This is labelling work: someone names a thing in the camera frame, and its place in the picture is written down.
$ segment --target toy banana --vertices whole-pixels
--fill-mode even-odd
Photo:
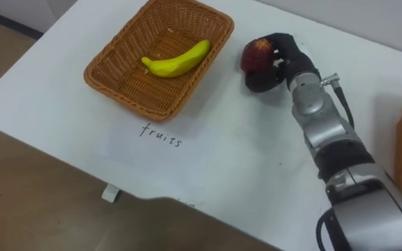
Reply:
[[[210,42],[201,40],[186,53],[173,59],[153,61],[142,57],[143,64],[158,77],[177,77],[198,65],[209,53]]]

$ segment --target white table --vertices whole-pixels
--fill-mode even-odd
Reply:
[[[125,109],[90,89],[82,73],[144,2],[78,1],[0,79],[0,131],[138,197],[177,197],[94,154]],[[241,49],[273,32],[302,35],[321,73],[341,76],[359,136],[390,173],[402,53],[258,2],[203,2],[231,16],[235,30],[199,86],[212,88],[199,116],[220,118],[221,136],[202,189],[182,199],[276,247],[317,250],[314,226],[329,207],[324,184],[285,88],[258,98],[244,88]]]

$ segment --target basket rim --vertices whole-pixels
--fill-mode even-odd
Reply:
[[[182,103],[188,99],[188,97],[192,94],[192,92],[194,92],[195,90],[194,87],[198,85],[201,77],[203,76],[203,73],[207,71],[208,67],[213,63],[214,59],[220,52],[221,48],[225,45],[226,41],[231,36],[235,24],[230,16],[226,15],[225,13],[222,13],[219,10],[216,10],[204,3],[200,3],[195,0],[184,0],[186,1],[186,3],[195,4],[197,8],[202,8],[204,10],[208,10],[209,12],[213,12],[216,15],[221,16],[226,21],[224,33],[223,35],[221,35],[219,41],[210,49],[210,52],[203,59],[201,64],[198,65],[196,71],[191,73],[191,77],[187,80],[186,84],[184,85],[180,93],[178,93],[178,95],[174,97],[174,100],[172,101],[171,105],[165,111],[149,109],[147,107],[141,106],[140,104],[130,100],[126,96],[121,95],[117,93],[115,90],[102,84],[100,81],[96,80],[93,77],[93,73],[96,69],[96,66],[107,56],[107,54],[115,50],[116,46],[120,43],[121,39],[124,36],[128,35],[129,31],[134,28],[135,24],[140,22],[143,14],[151,10],[154,4],[159,4],[160,1],[161,0],[148,0],[148,2],[146,2],[146,4],[143,5],[141,9],[139,9],[139,11],[134,15],[134,17],[131,18],[124,25],[124,27],[122,27],[122,29],[113,37],[113,39],[106,46],[104,46],[104,48],[91,60],[89,65],[84,70],[84,80],[89,86],[95,88],[97,91],[100,91],[109,98],[113,98],[116,101],[125,104],[125,106],[127,106],[128,108],[138,109],[139,111],[137,112],[142,111],[151,116],[158,116],[160,117],[160,120],[166,120],[169,119],[172,115],[175,115],[175,113],[177,113],[182,108],[183,106]]]

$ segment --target robotic hand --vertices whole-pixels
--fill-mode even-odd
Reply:
[[[325,250],[320,237],[325,223],[335,250],[402,250],[402,194],[357,136],[337,75],[322,80],[291,35],[275,33],[264,38],[276,49],[275,57],[283,60],[272,75],[271,87],[286,81],[292,115],[304,131],[332,205],[318,220],[319,248]],[[328,84],[345,107],[349,122],[325,91]]]

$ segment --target brown floor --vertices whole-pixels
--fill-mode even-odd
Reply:
[[[0,76],[35,40],[0,26]],[[0,250],[274,250],[170,199],[124,193],[0,133]]]

